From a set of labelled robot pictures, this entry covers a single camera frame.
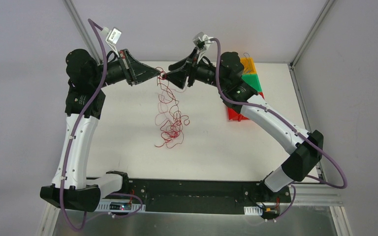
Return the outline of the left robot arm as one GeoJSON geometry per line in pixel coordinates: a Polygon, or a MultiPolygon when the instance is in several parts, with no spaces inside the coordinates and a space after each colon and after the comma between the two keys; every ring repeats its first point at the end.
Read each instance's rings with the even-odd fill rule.
{"type": "Polygon", "coordinates": [[[107,65],[99,65],[84,49],[68,53],[65,59],[69,76],[66,97],[66,134],[63,153],[52,182],[43,186],[40,197],[58,208],[94,212],[102,198],[113,193],[124,199],[130,185],[126,173],[109,171],[96,179],[87,179],[90,145],[101,118],[106,95],[98,89],[126,81],[137,85],[160,75],[160,71],[136,60],[127,49],[114,54],[107,65]]]}

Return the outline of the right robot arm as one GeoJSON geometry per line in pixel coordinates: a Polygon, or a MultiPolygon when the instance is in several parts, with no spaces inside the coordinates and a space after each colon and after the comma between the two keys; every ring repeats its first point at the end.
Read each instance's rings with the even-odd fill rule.
{"type": "Polygon", "coordinates": [[[200,81],[219,89],[223,103],[252,120],[270,134],[289,154],[276,170],[259,184],[260,196],[273,201],[283,187],[302,181],[321,160],[323,135],[298,128],[267,104],[265,99],[242,78],[244,66],[237,52],[224,52],[217,65],[202,59],[194,49],[186,58],[169,65],[164,78],[182,89],[200,81]]]}

